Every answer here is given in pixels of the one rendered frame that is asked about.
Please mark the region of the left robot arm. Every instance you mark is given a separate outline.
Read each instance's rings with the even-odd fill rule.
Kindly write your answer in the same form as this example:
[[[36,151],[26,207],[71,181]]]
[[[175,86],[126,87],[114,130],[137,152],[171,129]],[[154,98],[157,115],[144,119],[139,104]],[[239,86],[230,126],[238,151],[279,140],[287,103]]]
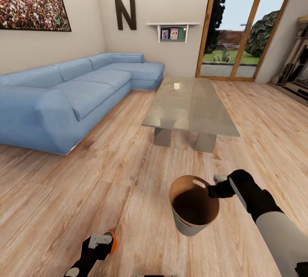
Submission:
[[[97,260],[110,254],[114,239],[108,235],[91,235],[83,242],[81,258],[66,272],[65,277],[87,277]]]

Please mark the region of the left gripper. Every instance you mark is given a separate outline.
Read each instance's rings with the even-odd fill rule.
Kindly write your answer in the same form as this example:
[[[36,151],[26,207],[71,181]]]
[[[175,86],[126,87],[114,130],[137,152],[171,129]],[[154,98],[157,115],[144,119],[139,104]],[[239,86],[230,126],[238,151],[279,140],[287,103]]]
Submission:
[[[85,240],[85,242],[83,242],[81,257],[90,257],[92,260],[93,267],[97,260],[105,260],[107,254],[110,254],[114,239],[112,238],[109,244],[98,243],[98,246],[96,246],[96,248],[89,248],[88,246],[90,239],[91,237],[89,237]]]

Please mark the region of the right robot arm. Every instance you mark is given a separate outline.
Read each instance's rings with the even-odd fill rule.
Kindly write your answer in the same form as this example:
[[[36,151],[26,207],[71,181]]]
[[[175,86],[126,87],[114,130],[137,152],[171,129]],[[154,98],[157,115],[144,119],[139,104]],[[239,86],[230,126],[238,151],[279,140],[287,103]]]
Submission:
[[[308,277],[308,237],[276,205],[270,192],[262,190],[243,169],[230,175],[214,174],[208,186],[211,198],[237,194],[258,227],[282,277]]]

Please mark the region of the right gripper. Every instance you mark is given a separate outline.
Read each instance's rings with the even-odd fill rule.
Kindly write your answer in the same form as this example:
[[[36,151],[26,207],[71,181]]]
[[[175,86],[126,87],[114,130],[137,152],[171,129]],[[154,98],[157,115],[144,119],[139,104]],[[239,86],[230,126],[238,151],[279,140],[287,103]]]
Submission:
[[[210,185],[208,186],[209,196],[211,198],[229,198],[233,197],[233,195],[229,195],[222,187],[222,183],[219,183],[218,185]]]

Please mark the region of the trash can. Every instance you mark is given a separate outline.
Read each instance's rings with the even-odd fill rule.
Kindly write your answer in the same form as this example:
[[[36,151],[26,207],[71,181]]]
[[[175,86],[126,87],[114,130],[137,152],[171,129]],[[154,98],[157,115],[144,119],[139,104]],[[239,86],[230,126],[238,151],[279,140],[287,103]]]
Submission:
[[[193,183],[198,180],[205,188]],[[208,183],[197,176],[180,176],[169,189],[169,200],[175,226],[184,236],[194,236],[215,221],[220,211],[219,198],[209,196]]]

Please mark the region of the can of soda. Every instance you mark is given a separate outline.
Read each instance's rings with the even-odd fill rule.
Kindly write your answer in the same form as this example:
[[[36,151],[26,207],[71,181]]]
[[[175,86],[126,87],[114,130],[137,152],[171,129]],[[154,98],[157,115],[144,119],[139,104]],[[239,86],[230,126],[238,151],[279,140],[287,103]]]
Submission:
[[[115,237],[115,235],[113,234],[112,231],[108,231],[108,232],[104,233],[104,235],[111,236],[114,239],[113,246],[112,246],[112,249],[111,249],[111,252],[110,252],[110,253],[113,253],[117,248],[117,239],[116,239],[116,237]]]

